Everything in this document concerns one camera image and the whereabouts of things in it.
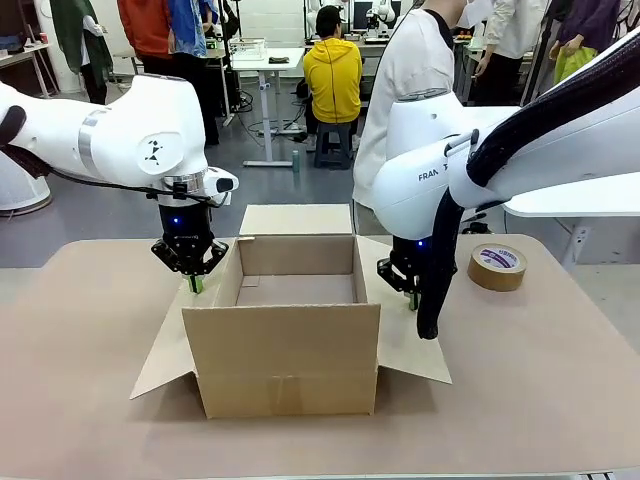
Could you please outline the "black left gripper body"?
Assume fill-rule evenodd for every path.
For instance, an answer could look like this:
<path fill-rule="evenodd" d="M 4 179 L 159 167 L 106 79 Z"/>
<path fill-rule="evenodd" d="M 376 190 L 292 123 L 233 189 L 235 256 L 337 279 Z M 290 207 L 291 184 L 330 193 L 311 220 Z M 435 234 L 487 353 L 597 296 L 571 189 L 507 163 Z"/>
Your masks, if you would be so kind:
<path fill-rule="evenodd" d="M 158 207 L 163 228 L 158 252 L 205 253 L 211 247 L 211 215 L 206 203 L 160 196 Z"/>

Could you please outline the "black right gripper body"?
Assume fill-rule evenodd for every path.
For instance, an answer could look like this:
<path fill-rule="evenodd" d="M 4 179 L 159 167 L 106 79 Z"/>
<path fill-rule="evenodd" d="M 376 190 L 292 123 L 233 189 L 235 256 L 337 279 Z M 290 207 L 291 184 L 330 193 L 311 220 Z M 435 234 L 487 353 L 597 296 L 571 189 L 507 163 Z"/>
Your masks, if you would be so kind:
<path fill-rule="evenodd" d="M 435 267 L 432 238 L 406 240 L 393 238 L 390 253 L 392 272 L 391 286 L 396 291 L 427 291 Z"/>

